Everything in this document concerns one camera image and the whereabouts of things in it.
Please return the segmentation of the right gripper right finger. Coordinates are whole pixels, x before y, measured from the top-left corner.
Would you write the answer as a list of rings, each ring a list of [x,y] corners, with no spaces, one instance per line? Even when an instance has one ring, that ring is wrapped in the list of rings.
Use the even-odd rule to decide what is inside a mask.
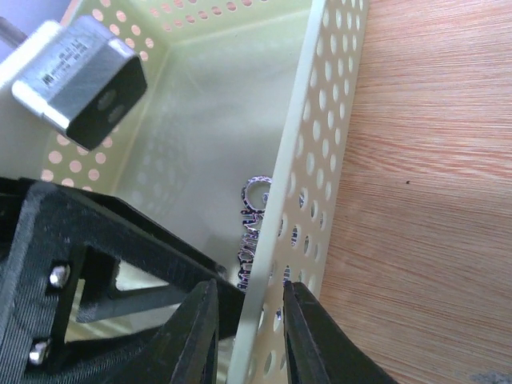
[[[284,284],[283,321],[289,383],[396,382],[346,336],[305,284]]]

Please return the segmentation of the light green plastic basket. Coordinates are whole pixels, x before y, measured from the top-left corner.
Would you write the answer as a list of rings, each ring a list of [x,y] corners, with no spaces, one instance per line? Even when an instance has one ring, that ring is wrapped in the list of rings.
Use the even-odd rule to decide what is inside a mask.
[[[149,88],[93,152],[61,136],[42,178],[117,196],[223,265],[237,284],[240,197],[269,192],[236,336],[218,382],[284,383],[283,273],[318,294],[367,1],[74,1],[141,57]],[[298,195],[308,198],[299,207]],[[291,245],[298,227],[299,240]]]

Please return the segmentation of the silver spiral ornament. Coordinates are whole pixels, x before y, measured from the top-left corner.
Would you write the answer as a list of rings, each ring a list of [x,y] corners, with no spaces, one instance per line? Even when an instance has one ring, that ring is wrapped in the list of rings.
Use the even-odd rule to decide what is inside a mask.
[[[268,202],[270,191],[262,193],[263,208],[257,208],[250,200],[250,192],[253,187],[267,185],[269,188],[273,180],[269,176],[257,175],[249,178],[241,188],[241,201],[243,208],[240,212],[242,216],[243,234],[241,236],[239,250],[237,252],[237,260],[239,264],[238,282],[236,287],[244,294],[247,292],[250,283],[250,277],[255,260],[256,249],[261,234],[261,224],[266,212],[266,204]],[[298,204],[303,208],[307,202],[306,190],[301,190],[298,195]],[[299,230],[294,226],[291,232],[291,245],[296,246],[299,240]],[[291,268],[287,266],[283,273],[283,284],[291,279]]]

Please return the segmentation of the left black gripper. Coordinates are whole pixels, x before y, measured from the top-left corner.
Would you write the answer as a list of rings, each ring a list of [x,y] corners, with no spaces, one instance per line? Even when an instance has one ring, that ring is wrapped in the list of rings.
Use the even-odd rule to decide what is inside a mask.
[[[117,282],[122,262],[160,280]],[[132,335],[132,314],[177,305],[210,279],[218,287],[219,337],[231,337],[244,294],[223,272],[117,198],[35,182],[22,200],[1,277],[1,381],[55,378],[72,342]]]

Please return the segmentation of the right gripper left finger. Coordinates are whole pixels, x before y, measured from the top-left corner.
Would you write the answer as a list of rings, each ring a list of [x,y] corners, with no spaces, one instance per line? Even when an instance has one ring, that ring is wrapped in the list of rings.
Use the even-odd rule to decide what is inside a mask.
[[[142,382],[216,382],[218,325],[216,281],[200,282],[144,350]]]

